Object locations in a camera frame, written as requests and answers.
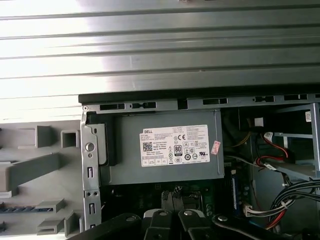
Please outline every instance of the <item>yellow wire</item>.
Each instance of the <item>yellow wire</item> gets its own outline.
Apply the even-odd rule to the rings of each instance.
[[[251,128],[250,119],[247,118],[246,120],[247,120],[247,122],[248,122],[248,124],[249,124],[249,127]],[[251,132],[249,131],[249,132],[247,133],[247,135],[244,137],[244,139],[242,139],[239,143],[237,143],[236,145],[233,145],[233,146],[227,146],[227,148],[236,148],[236,147],[241,146],[241,145],[244,144],[246,141],[248,141],[248,139],[250,138],[250,136],[251,136]]]
[[[228,148],[235,148],[235,147],[239,147],[241,146],[242,144],[244,144],[246,141],[248,141],[248,139],[250,138],[251,136],[251,132],[249,131],[247,133],[247,135],[244,137],[244,139],[242,139],[239,143],[237,143],[236,145],[233,145],[233,146],[229,146]]]

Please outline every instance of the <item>white connector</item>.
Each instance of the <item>white connector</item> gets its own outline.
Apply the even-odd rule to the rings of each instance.
[[[252,209],[252,205],[244,202],[242,204],[242,207],[243,207],[243,213],[244,215],[248,218],[248,217],[251,217],[252,215],[249,213],[249,210]]]

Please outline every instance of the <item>red sticker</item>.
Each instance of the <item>red sticker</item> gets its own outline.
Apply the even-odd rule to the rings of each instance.
[[[217,155],[219,148],[220,148],[221,142],[219,141],[214,141],[212,149],[211,149],[211,154]]]

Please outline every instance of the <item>white label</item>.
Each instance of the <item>white label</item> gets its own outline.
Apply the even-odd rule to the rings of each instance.
[[[143,129],[140,133],[142,167],[210,162],[207,125]]]
[[[305,112],[305,121],[307,123],[311,123],[311,112],[310,111]]]
[[[211,154],[218,155],[220,145],[221,145],[221,142],[214,141],[212,149],[211,149]]]
[[[270,164],[267,164],[267,163],[266,163],[265,166],[266,166],[268,169],[272,170],[272,171],[276,171],[276,170],[277,170],[275,167],[271,166]]]
[[[263,136],[265,139],[267,139],[270,143],[272,143],[272,137],[273,137],[274,133],[273,132],[266,132]]]
[[[254,126],[255,127],[264,127],[264,118],[258,117],[254,119]]]

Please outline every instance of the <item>power supply label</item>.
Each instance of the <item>power supply label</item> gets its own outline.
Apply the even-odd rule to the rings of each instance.
[[[207,125],[147,128],[139,136],[142,167],[210,162]]]

